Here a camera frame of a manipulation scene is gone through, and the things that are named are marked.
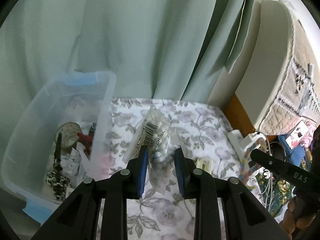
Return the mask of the person right hand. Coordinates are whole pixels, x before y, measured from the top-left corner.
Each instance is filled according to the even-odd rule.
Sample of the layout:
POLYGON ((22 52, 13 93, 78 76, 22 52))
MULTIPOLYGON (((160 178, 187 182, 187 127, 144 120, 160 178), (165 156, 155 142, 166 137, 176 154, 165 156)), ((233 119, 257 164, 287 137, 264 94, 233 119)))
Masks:
POLYGON ((307 217, 302 217, 298 220, 295 220, 293 212, 296 209, 296 197, 292 198, 288 205, 287 210, 285 211, 285 215, 283 220, 279 223, 282 230, 286 233, 289 239, 292 239, 292 233, 296 230, 304 230, 308 228, 316 215, 311 215, 307 217))

